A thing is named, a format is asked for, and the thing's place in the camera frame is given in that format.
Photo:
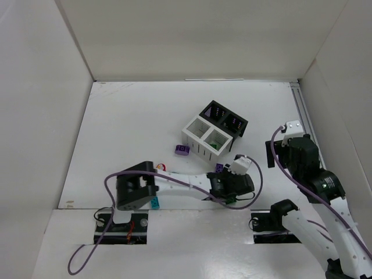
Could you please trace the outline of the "green square lego brick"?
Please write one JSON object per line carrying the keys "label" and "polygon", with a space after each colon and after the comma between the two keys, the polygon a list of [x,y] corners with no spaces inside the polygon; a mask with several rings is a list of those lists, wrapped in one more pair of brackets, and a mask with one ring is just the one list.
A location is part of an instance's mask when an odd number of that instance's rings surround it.
{"label": "green square lego brick", "polygon": [[226,200],[226,205],[229,205],[229,204],[232,204],[232,203],[236,203],[236,199],[234,197],[228,198]]}

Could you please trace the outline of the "red white flower lego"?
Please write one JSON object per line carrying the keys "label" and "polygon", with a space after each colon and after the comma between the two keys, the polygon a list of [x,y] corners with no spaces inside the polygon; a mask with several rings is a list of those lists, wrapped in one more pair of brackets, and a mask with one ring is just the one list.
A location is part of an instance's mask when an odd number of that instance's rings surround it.
{"label": "red white flower lego", "polygon": [[159,169],[159,170],[162,170],[162,171],[166,171],[167,168],[166,168],[166,165],[163,164],[163,163],[159,163],[156,165],[156,168]]}

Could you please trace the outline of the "teal rectangular lego brick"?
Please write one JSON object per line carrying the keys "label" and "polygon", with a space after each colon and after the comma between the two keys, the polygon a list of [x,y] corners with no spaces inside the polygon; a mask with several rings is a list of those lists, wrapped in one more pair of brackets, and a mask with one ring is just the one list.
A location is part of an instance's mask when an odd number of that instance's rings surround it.
{"label": "teal rectangular lego brick", "polygon": [[151,201],[150,201],[150,206],[151,206],[151,209],[152,210],[158,210],[160,209],[160,204],[159,204],[159,200],[158,200],[158,197],[154,197]]}

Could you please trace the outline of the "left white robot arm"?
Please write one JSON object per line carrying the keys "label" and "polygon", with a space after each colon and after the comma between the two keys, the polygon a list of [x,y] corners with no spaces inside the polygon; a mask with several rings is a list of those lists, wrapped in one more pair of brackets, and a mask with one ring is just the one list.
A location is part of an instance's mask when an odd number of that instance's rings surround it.
{"label": "left white robot arm", "polygon": [[144,161],[113,175],[116,200],[113,219],[128,222],[139,210],[245,209],[238,198],[251,194],[255,186],[248,174],[250,161],[235,160],[220,172],[180,174],[157,169]]}

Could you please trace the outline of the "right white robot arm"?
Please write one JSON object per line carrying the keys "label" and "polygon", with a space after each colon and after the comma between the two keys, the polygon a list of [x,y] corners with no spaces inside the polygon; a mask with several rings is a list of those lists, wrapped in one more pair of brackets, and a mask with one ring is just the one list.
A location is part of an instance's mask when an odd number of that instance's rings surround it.
{"label": "right white robot arm", "polygon": [[297,186],[331,239],[324,239],[289,199],[271,206],[276,225],[300,240],[317,259],[326,278],[371,278],[371,252],[352,219],[346,193],[338,177],[320,166],[319,149],[310,135],[285,134],[282,140],[271,138],[265,145],[268,167],[278,166]]}

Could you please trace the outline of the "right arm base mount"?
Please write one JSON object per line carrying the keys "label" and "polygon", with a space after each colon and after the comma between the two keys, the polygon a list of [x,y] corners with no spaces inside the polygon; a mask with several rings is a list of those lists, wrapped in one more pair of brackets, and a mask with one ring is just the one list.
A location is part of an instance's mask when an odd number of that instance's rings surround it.
{"label": "right arm base mount", "polygon": [[271,205],[269,211],[253,211],[249,226],[254,244],[300,244],[300,240],[282,224],[282,217],[298,207],[289,199]]}

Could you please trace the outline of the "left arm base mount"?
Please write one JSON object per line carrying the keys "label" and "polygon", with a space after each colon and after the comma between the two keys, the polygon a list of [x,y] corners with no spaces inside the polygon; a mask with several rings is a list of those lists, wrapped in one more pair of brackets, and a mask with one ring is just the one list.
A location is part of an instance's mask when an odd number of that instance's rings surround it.
{"label": "left arm base mount", "polygon": [[95,232],[94,244],[102,245],[145,245],[147,244],[148,211],[129,214],[129,221],[112,221],[99,241],[106,225],[111,218],[111,208],[104,207],[94,213]]}

